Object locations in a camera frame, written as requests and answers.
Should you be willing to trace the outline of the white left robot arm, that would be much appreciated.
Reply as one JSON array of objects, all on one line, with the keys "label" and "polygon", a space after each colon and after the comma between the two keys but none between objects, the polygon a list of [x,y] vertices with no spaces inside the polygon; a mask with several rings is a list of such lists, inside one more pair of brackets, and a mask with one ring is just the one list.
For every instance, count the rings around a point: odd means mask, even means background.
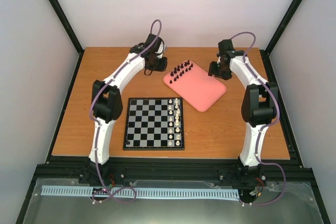
[{"label": "white left robot arm", "polygon": [[163,56],[165,48],[163,39],[150,33],[145,42],[130,49],[126,59],[114,73],[102,81],[96,80],[93,83],[89,117],[95,122],[95,127],[89,159],[99,164],[90,174],[97,183],[104,183],[109,177],[109,170],[102,165],[109,159],[112,130],[122,114],[122,91],[141,70],[165,71],[167,66],[167,57]]}]

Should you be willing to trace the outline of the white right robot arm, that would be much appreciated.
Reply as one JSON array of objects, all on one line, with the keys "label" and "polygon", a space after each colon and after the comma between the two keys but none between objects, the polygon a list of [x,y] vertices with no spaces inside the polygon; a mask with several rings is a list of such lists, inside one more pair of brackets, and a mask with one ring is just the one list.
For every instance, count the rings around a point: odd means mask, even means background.
[{"label": "white right robot arm", "polygon": [[279,119],[278,86],[263,78],[245,52],[236,50],[230,39],[218,43],[217,57],[217,61],[210,63],[208,75],[229,80],[234,74],[245,88],[241,114],[246,133],[239,159],[245,167],[257,166],[265,134],[273,119]]}]

